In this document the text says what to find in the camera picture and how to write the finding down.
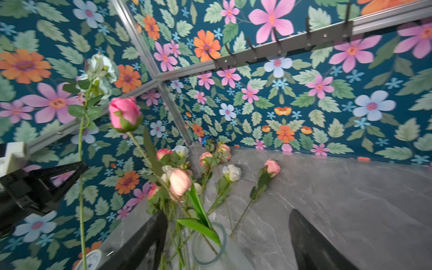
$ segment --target metal frame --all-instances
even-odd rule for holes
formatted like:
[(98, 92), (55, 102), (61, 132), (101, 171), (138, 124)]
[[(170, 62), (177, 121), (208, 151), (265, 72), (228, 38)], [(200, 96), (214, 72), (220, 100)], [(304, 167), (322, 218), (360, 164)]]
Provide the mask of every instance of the metal frame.
[[(165, 81), (177, 79), (183, 76), (189, 76), (207, 70), (213, 70), (219, 67), (226, 67), (228, 65), (243, 64), (246, 62), (253, 63), (258, 58), (276, 54), (276, 52), (280, 50), (290, 52), (298, 49), (310, 48), (313, 45), (323, 42), (341, 40), (352, 35), (371, 32), (374, 30), (432, 16), (432, 0), (418, 0), (416, 2), (383, 10), (374, 14), (357, 17), (345, 22), (335, 23), (327, 27), (308, 31), (299, 35), (282, 38), (277, 41), (253, 47), (252, 49), (249, 48), (236, 54), (217, 58), (214, 61), (206, 61), (177, 70), (161, 73), (150, 50), (145, 44), (143, 36), (136, 29), (136, 22), (133, 19), (129, 8), (122, 0), (112, 0), (112, 3), (120, 19), (122, 20), (132, 43), (139, 52), (141, 60), (146, 65), (150, 77), (152, 78), (152, 81), (142, 85), (128, 94), (122, 95), (121, 97), (126, 98), (130, 96), (139, 96), (148, 90), (158, 88), (162, 99), (168, 106), (168, 110), (171, 112), (174, 118), (175, 125), (179, 129), (180, 134), (185, 139), (187, 145), (190, 145), (193, 142), (191, 134), (186, 129), (186, 124), (181, 117), (177, 105), (170, 97), (170, 91), (165, 84)], [(103, 112), (104, 114), (108, 113), (108, 106), (103, 108)], [(29, 143), (30, 154), (61, 139), (78, 128), (79, 123), (77, 122), (64, 124), (58, 130), (36, 138), (31, 143)]]

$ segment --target clear glass vase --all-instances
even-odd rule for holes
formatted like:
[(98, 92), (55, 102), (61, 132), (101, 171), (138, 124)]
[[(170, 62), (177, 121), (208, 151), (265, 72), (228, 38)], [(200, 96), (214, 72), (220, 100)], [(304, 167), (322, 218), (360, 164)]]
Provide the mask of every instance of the clear glass vase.
[(222, 224), (212, 221), (213, 228), (219, 235), (221, 247), (209, 240), (215, 252), (205, 241), (204, 236), (195, 233), (192, 240), (192, 257), (199, 269), (205, 270), (253, 270), (251, 263), (246, 259), (238, 246), (231, 241)]

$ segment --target white clock face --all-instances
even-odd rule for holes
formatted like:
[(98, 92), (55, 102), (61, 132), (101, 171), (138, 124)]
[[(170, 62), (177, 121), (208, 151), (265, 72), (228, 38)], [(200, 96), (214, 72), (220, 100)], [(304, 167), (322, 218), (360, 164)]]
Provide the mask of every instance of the white clock face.
[[(93, 250), (86, 255), (87, 270), (95, 270), (102, 258), (100, 249)], [(83, 261), (80, 261), (74, 270), (83, 270)]]

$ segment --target pink rosebud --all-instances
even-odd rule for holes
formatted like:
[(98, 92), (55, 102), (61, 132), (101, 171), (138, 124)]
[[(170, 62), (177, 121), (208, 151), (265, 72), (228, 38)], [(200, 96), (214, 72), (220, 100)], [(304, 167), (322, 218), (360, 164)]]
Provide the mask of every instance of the pink rosebud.
[(165, 156), (166, 154), (170, 154), (170, 155), (171, 155), (171, 153), (172, 153), (172, 150), (168, 150), (168, 149), (166, 149), (166, 148), (162, 148), (162, 149), (159, 149), (159, 150), (156, 152), (156, 158), (157, 158), (158, 160), (160, 160), (160, 159), (163, 158), (163, 156)]
[(170, 190), (174, 195), (183, 196), (183, 194), (191, 187), (192, 180), (180, 169), (175, 169), (169, 176)]
[[(130, 98), (114, 98), (111, 100), (109, 105), (109, 113), (111, 118), (111, 124), (113, 128), (119, 129), (118, 131), (123, 131), (126, 133), (129, 131), (134, 131), (138, 128), (140, 124), (141, 111), (140, 107), (137, 105), (137, 100), (134, 97)], [(121, 118), (124, 118), (129, 124), (121, 122)]]
[(273, 173), (271, 177), (275, 177), (280, 172), (280, 167), (274, 160), (267, 160), (266, 162), (267, 172), (269, 174)]
[(211, 157), (211, 156), (213, 156), (213, 155), (210, 152), (202, 153), (200, 156), (200, 165), (204, 167), (206, 165), (206, 158)]

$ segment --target gray marble countertop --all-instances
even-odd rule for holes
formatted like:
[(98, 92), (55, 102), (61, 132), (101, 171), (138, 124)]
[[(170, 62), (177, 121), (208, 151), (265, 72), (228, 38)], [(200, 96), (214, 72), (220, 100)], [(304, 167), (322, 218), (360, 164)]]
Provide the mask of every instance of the gray marble countertop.
[[(190, 147), (189, 160), (196, 176), (201, 172), (198, 160), (203, 152), (200, 144)], [(255, 269), (297, 269), (288, 228), (294, 208), (361, 270), (432, 269), (430, 168), (232, 148), (231, 160), (217, 166), (209, 180), (204, 208), (215, 199), (214, 185), (222, 167), (236, 165), (242, 178), (233, 184), (227, 199), (234, 226), (268, 159), (277, 161), (282, 170), (235, 232), (237, 245)], [(137, 224), (148, 219), (145, 207), (146, 202), (141, 202), (101, 249), (109, 252), (121, 246), (138, 229)], [(231, 232), (225, 204), (210, 219)]]

